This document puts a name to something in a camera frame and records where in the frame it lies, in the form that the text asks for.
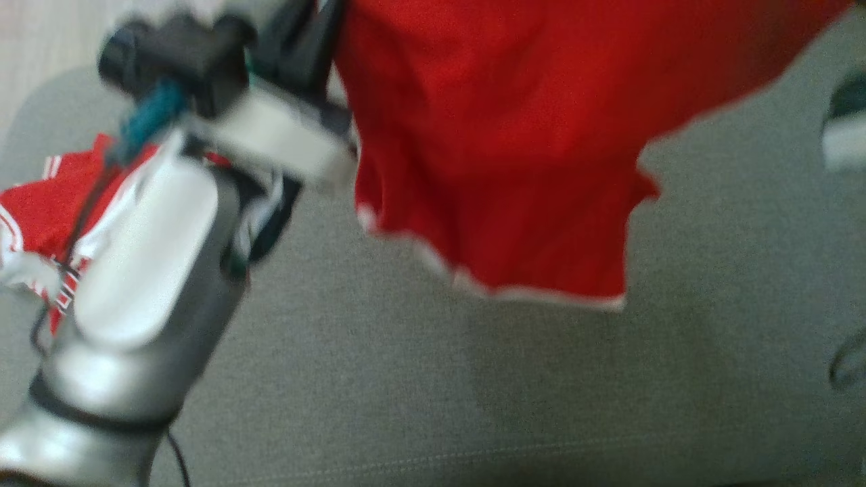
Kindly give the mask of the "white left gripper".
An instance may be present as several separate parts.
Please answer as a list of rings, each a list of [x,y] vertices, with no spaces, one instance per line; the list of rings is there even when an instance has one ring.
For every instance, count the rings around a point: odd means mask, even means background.
[[[343,25],[347,0],[313,0],[313,11],[298,41],[298,89],[323,98]],[[254,74],[287,83],[284,68],[303,25],[303,7],[279,7],[258,31]],[[214,119],[187,115],[183,126],[198,141],[229,158],[236,169],[259,168],[270,186],[251,198],[232,243],[233,262],[244,267],[269,255],[293,214],[301,191],[337,192],[349,185],[358,166],[358,139],[352,112],[330,99],[250,87]]]

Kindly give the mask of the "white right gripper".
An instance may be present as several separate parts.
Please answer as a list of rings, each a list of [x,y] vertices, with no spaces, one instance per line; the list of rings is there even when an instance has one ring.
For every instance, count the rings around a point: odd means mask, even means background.
[[[828,170],[866,170],[866,68],[854,69],[835,87],[821,148]]]

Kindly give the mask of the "large grey sofa seat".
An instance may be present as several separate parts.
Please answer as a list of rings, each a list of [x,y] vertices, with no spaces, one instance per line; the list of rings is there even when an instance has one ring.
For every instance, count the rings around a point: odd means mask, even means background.
[[[174,427],[195,487],[842,484],[866,388],[866,170],[821,160],[853,9],[767,91],[651,145],[622,312],[480,300],[301,198]]]

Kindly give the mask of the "red shorts with white stripes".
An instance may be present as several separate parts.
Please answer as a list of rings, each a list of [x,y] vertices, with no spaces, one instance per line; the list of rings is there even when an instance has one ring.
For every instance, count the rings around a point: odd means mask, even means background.
[[[459,289],[621,310],[649,142],[780,77],[854,0],[349,0],[355,210]]]

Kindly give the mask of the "red jersey with white sleeves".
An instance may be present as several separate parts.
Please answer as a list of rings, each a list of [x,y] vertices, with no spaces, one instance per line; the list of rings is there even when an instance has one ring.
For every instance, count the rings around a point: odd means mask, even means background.
[[[150,145],[106,168],[112,141],[48,158],[40,179],[0,191],[0,286],[25,287],[99,344],[132,348],[163,332],[219,209],[207,166]]]

